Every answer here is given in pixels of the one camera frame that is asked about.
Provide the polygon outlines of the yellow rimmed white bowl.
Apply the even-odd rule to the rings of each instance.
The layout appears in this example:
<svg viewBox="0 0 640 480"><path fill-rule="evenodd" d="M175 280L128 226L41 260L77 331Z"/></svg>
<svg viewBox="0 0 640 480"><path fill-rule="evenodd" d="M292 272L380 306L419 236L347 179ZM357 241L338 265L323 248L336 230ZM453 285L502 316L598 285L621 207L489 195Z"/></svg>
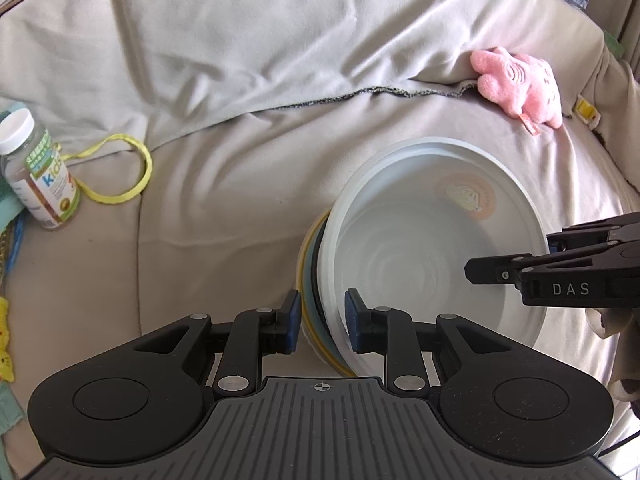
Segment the yellow rimmed white bowl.
<svg viewBox="0 0 640 480"><path fill-rule="evenodd" d="M321 302L319 300L316 271L318 249L329 218L330 211L323 211L314 220L300 245L296 271L295 288L302 297L302 331L314 353L320 360L332 367L337 374L344 377L356 377L357 374L348 366L334 344L329 330L321 321Z"/></svg>

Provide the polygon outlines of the white deep bowl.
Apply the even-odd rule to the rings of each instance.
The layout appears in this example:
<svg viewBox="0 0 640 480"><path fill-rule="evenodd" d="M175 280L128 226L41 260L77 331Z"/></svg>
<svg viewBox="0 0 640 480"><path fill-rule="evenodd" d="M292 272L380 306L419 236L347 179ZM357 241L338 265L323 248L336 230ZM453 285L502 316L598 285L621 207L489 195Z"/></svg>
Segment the white deep bowl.
<svg viewBox="0 0 640 480"><path fill-rule="evenodd" d="M382 356L352 351L344 307L350 288L370 308L396 308L420 322L455 313L532 346L546 311L524 306L512 286L471 284L464 266L546 250L532 201L495 157L445 138L386 148L347 181L320 240L320 306L338 359L350 374L383 373Z"/></svg>

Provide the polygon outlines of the yellow fabric tag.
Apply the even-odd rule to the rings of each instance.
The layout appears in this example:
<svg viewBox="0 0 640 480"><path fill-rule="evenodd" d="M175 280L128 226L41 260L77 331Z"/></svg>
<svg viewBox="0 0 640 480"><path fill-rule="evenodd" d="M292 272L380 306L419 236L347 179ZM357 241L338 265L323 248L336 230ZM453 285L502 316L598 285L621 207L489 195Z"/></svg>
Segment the yellow fabric tag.
<svg viewBox="0 0 640 480"><path fill-rule="evenodd" d="M601 114L597 107L581 94L578 94L573 110L577 117L589 128L593 129L599 125Z"/></svg>

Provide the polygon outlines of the pink plush toy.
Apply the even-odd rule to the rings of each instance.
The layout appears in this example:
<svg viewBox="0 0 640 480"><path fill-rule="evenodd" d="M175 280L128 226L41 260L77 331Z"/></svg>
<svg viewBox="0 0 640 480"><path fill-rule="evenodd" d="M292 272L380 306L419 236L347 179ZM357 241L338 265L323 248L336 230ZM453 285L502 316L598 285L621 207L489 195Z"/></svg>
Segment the pink plush toy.
<svg viewBox="0 0 640 480"><path fill-rule="evenodd" d="M495 47L473 51L470 63L478 73L480 95L518 119L532 136L541 126L562 127L560 90L548 62Z"/></svg>

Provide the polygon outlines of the green label card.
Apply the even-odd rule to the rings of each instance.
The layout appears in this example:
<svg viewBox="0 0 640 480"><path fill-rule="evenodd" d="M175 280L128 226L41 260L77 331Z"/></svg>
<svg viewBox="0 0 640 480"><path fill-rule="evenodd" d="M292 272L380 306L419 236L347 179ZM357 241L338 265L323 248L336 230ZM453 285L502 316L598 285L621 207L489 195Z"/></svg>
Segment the green label card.
<svg viewBox="0 0 640 480"><path fill-rule="evenodd" d="M625 47L616 39L615 36L610 34L607 30L603 32L604 42L608 50L612 53L616 60L621 60L624 57Z"/></svg>

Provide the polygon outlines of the beige sofa cover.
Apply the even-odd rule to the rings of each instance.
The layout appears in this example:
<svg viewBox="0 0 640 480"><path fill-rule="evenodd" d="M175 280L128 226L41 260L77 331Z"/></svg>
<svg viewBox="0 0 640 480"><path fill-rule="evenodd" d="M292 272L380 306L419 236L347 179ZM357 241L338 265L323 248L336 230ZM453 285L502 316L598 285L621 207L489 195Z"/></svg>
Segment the beige sofa cover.
<svg viewBox="0 0 640 480"><path fill-rule="evenodd" d="M477 90L471 53L548 62L563 125L532 136ZM589 128L578 94L601 114ZM68 226L27 220L6 280L12 391L191 312L278 304L314 219L371 156L421 136L507 166L542 227L639 206L639 86L562 0L25 0L1 19L1 104L26 104L90 188Z"/></svg>

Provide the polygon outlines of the yellow toy stick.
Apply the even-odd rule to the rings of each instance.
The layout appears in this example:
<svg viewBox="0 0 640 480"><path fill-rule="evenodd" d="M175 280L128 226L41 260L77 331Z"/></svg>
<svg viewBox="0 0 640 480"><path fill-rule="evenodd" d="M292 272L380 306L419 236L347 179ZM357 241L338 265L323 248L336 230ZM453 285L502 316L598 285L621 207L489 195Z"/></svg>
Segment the yellow toy stick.
<svg viewBox="0 0 640 480"><path fill-rule="evenodd" d="M8 325L9 301L0 298L0 377L2 382L14 382L13 361L9 354L10 331Z"/></svg>

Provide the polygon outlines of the green towel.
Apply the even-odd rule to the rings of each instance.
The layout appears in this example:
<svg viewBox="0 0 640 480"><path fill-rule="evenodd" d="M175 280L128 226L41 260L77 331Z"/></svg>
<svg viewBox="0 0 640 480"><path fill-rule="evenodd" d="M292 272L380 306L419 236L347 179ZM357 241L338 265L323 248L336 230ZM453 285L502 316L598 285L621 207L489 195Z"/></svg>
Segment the green towel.
<svg viewBox="0 0 640 480"><path fill-rule="evenodd" d="M1 297L6 298L6 280L12 269L17 246L15 225L20 222L23 206L11 191L5 178L1 178ZM23 418L21 405L15 399L11 385L1 381L1 435L4 436Z"/></svg>

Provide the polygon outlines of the vitamin gummy bottle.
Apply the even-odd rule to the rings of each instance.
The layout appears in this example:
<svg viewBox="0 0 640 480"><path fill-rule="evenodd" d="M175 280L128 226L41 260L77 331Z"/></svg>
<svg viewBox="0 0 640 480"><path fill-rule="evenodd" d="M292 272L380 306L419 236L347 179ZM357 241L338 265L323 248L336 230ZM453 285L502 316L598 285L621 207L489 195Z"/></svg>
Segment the vitamin gummy bottle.
<svg viewBox="0 0 640 480"><path fill-rule="evenodd" d="M26 107L1 121L1 173L45 229L64 226L76 212L79 188L48 129Z"/></svg>

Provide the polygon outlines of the beige curtain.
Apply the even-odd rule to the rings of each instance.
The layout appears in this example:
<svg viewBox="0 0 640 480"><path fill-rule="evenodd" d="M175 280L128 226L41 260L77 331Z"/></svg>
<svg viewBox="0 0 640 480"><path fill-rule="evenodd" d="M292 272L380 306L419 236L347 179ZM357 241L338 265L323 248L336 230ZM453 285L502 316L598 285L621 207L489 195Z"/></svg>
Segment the beige curtain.
<svg viewBox="0 0 640 480"><path fill-rule="evenodd" d="M587 14L625 47L622 58L639 79L640 0L590 0Z"/></svg>

